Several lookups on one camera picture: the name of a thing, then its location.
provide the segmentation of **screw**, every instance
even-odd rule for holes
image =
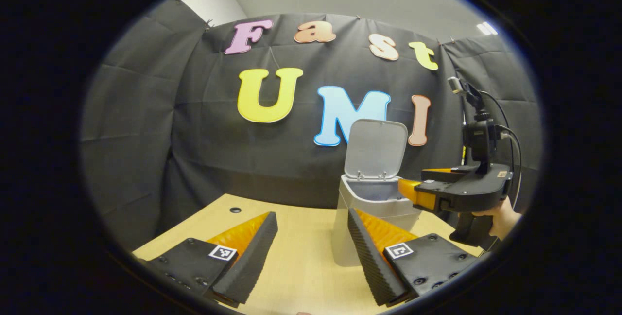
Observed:
[[[195,278],[195,281],[196,281],[196,283],[197,283],[197,284],[200,284],[200,285],[202,285],[202,286],[208,286],[207,281],[205,281],[205,280],[204,280],[204,279],[202,279],[202,278]]]

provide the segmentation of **wooden table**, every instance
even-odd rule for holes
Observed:
[[[231,213],[231,207],[242,211]],[[370,315],[387,310],[375,304],[362,267],[342,267],[333,261],[330,239],[335,209],[285,206],[225,194],[136,249],[134,255],[151,260],[185,238],[208,240],[267,211],[276,213],[278,233],[255,288],[238,311],[249,315]],[[411,229],[417,236],[437,233],[447,240],[452,231],[451,226],[426,211]],[[482,251],[454,244],[475,256]]]

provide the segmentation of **yellow letter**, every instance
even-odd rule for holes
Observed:
[[[423,67],[426,67],[427,69],[432,71],[436,71],[438,69],[438,65],[430,60],[430,55],[434,56],[434,52],[426,47],[426,43],[414,42],[408,43],[408,46],[415,49],[417,61],[419,61],[419,63]]]
[[[415,120],[413,121],[413,133],[408,137],[408,143],[413,146],[424,146],[427,142],[427,109],[431,102],[429,98],[421,95],[413,95],[411,100],[415,105]]]
[[[369,42],[371,43],[371,45],[369,45],[369,49],[371,50],[372,54],[375,54],[375,56],[392,61],[395,61],[399,58],[399,54],[394,48],[395,42],[388,36],[383,36],[376,33],[370,34]]]
[[[330,42],[337,38],[333,34],[333,25],[326,21],[303,23],[298,29],[300,31],[294,35],[294,40],[298,43]]]
[[[268,76],[263,69],[246,70],[240,73],[242,85],[238,94],[238,111],[251,122],[272,123],[282,120],[289,114],[294,104],[296,80],[302,76],[301,69],[278,69],[280,77],[278,99],[274,106],[263,107],[259,104],[261,81]]]

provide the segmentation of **light blue letter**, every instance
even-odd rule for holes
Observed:
[[[370,91],[363,98],[363,102],[354,109],[352,101],[342,87],[320,87],[317,93],[324,98],[324,113],[322,114],[322,130],[313,138],[313,142],[320,146],[337,146],[341,139],[337,136],[337,122],[342,128],[346,143],[352,123],[360,118],[385,121],[387,105],[391,96],[380,91]]]

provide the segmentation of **wall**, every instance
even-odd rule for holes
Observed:
[[[236,0],[183,0],[203,21],[212,20],[210,26],[222,25],[242,18],[246,14]]]

